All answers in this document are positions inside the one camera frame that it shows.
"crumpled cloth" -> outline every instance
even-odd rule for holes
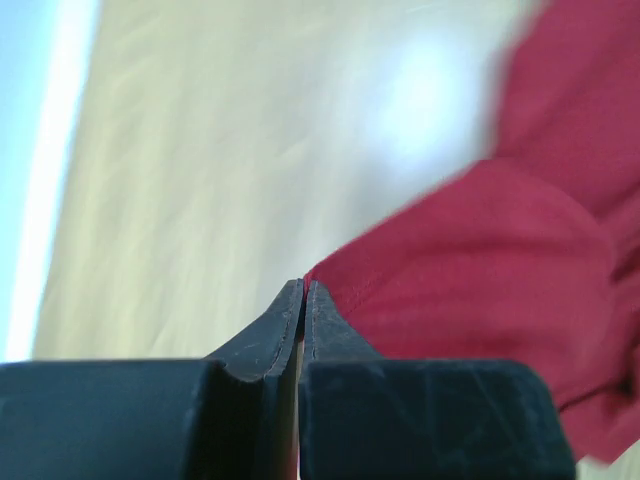
[[[515,50],[490,158],[315,266],[393,358],[509,358],[578,458],[640,438],[640,1],[556,0]]]

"wooden table surface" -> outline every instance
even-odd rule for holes
[[[38,358],[199,356],[481,157],[538,2],[104,2]],[[640,478],[640,453],[582,478]]]

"white strip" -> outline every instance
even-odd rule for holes
[[[59,0],[24,210],[4,361],[31,358],[99,0]]]

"beige surface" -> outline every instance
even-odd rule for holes
[[[40,358],[216,348],[480,155],[500,52],[532,5],[104,3]]]

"red cloth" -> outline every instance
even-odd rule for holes
[[[490,159],[306,281],[387,356],[530,365],[612,461],[640,438],[640,1],[556,0],[499,113]]]

